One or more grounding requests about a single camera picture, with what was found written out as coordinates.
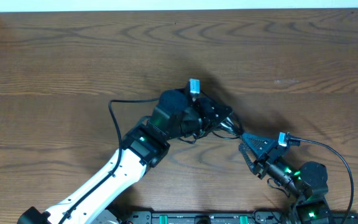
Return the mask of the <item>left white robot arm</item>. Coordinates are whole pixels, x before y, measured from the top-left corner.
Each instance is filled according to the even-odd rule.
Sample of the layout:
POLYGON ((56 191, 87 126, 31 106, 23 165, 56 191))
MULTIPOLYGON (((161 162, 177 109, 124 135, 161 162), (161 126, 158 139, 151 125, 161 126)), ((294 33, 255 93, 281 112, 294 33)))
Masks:
POLYGON ((205 137, 232 114, 232 108, 183 89, 160 95, 153 113, 125 136, 110 160, 70 196, 43 213, 30 207, 19 223, 92 223, 125 189, 167 155, 168 140, 205 137))

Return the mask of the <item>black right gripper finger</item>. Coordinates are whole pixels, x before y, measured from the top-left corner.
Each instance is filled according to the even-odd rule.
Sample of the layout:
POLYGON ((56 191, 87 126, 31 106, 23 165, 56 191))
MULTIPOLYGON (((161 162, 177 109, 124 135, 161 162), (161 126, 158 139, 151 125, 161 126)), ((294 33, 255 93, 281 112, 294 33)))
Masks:
POLYGON ((242 140, 251 148, 254 154, 269 153, 277 146, 277 140, 245 133, 242 140))
POLYGON ((242 142, 239 145, 239 151, 242 154, 242 156, 246 162, 246 165, 248 166, 251 173, 256 175, 257 160, 252 157, 253 153, 252 153, 251 148, 246 143, 242 142))

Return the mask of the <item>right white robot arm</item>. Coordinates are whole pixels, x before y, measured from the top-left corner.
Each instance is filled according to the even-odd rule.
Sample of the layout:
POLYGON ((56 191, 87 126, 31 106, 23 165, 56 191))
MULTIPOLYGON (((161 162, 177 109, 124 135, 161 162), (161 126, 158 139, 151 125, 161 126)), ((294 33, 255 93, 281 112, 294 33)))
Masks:
POLYGON ((306 162, 296 168, 284 159, 292 146, 301 141, 288 133, 270 139, 244 133, 239 151, 251 173, 259 179, 268 176, 273 188, 287 197, 295 197, 288 211, 282 213, 280 223, 334 223, 325 195, 328 192, 328 173, 318 162, 306 162))

